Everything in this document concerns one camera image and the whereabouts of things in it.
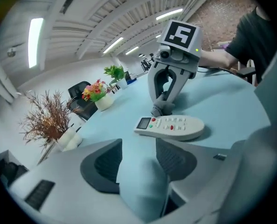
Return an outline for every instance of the person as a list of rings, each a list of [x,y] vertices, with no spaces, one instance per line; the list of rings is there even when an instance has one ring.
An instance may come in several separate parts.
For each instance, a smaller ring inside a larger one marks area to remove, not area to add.
[[[201,51],[199,66],[230,69],[238,61],[246,65],[251,59],[254,61],[259,83],[276,50],[277,36],[270,19],[263,9],[257,6],[240,19],[236,36],[225,50]]]

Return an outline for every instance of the brown wall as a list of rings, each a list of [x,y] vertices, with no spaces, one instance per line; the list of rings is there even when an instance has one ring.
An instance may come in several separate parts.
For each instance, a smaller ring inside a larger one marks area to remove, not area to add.
[[[231,41],[239,19],[254,7],[251,0],[207,0],[188,22],[201,27],[202,47],[211,50],[217,47],[217,42]]]

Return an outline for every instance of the table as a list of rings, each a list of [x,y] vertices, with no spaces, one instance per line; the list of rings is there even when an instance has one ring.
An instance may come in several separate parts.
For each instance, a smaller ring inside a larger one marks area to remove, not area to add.
[[[190,143],[229,149],[234,142],[270,125],[254,89],[225,71],[198,72],[175,100],[173,113],[195,116],[205,123],[203,135]],[[120,195],[138,217],[150,222],[160,215],[168,183],[156,159],[155,138],[133,132],[140,117],[151,115],[147,76],[117,92],[114,99],[109,109],[97,111],[78,131],[87,140],[80,146],[123,139],[123,160],[117,177]]]

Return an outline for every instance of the dried plant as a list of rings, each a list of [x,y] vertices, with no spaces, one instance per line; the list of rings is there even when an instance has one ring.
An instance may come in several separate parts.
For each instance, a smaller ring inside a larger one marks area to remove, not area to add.
[[[19,122],[24,132],[23,139],[26,143],[34,140],[45,140],[42,145],[44,148],[53,141],[58,140],[68,129],[69,114],[81,112],[82,109],[69,109],[71,102],[61,102],[62,93],[56,91],[53,95],[45,91],[45,95],[39,96],[38,93],[23,94],[31,103],[32,110],[26,114],[25,118]]]

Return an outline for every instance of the cable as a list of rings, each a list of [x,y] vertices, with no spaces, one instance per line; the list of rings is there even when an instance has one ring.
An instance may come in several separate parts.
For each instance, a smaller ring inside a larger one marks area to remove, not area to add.
[[[224,68],[219,68],[219,67],[205,67],[205,66],[199,66],[199,67],[208,69],[207,71],[199,71],[199,70],[198,70],[198,72],[200,72],[200,73],[209,73],[209,72],[212,72],[212,71],[214,71],[214,70],[222,70],[222,71],[226,71],[226,72],[228,72],[228,73],[230,73],[230,74],[232,74],[232,75],[236,75],[235,73],[231,72],[230,70],[227,70],[227,69],[224,69]]]

